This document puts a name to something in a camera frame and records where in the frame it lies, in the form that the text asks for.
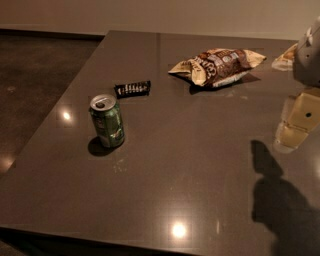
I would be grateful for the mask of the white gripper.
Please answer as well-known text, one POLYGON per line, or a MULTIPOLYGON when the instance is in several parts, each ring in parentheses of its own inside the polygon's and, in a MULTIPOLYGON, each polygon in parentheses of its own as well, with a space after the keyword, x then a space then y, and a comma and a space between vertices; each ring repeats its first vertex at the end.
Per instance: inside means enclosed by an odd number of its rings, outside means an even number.
MULTIPOLYGON (((294 54, 294 79, 320 86, 320 16, 300 38, 294 54)), ((274 148, 281 153, 296 150, 320 124, 320 93, 301 92, 284 103, 275 133, 274 148)))

